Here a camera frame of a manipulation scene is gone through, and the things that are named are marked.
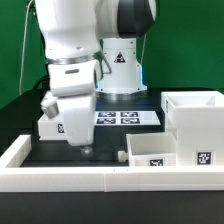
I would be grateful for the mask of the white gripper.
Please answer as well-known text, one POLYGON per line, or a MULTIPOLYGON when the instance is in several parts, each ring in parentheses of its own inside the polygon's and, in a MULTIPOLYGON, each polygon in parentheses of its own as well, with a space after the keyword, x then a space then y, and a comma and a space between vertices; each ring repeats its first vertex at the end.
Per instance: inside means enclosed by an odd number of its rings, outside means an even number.
MULTIPOLYGON (((90 145, 94 139, 96 110, 95 84, 101 79, 97 60, 83 63, 48 66, 50 90, 41 102, 44 114, 52 119, 59 116, 65 138, 71 146, 90 145)), ((90 155, 92 148, 81 149, 90 155)))

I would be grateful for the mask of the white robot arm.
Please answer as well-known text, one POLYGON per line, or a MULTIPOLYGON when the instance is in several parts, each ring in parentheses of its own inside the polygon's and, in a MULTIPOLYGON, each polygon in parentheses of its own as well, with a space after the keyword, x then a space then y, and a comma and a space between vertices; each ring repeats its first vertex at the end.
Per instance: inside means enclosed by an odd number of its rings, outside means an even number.
POLYGON ((96 55, 106 38, 138 38, 156 19, 155 0, 35 0, 45 41, 53 104, 42 110, 63 124, 72 146, 93 143, 97 81, 96 55))

